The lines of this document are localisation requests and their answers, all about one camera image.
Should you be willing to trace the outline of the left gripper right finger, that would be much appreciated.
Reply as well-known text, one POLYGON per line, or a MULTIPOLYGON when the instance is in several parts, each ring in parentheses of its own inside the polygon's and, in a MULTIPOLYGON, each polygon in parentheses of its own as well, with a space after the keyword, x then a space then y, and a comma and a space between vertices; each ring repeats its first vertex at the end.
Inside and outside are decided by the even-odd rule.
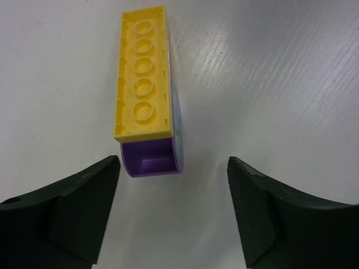
POLYGON ((299 191, 230 157, 247 268, 357 268, 358 206, 299 191))

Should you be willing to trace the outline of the long yellow lego plate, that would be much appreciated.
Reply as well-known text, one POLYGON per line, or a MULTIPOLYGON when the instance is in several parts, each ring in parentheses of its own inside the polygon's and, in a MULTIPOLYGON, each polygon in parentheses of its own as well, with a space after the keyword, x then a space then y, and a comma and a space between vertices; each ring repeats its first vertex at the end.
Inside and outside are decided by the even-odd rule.
POLYGON ((113 137, 119 143, 173 137, 165 6, 122 14, 113 137))

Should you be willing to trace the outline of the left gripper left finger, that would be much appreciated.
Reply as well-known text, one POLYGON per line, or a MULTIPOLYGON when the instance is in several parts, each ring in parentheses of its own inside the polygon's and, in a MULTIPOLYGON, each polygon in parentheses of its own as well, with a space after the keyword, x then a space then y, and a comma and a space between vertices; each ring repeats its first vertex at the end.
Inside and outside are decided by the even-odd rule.
POLYGON ((1 268, 92 268, 103 244, 121 169, 111 155, 1 202, 1 268))

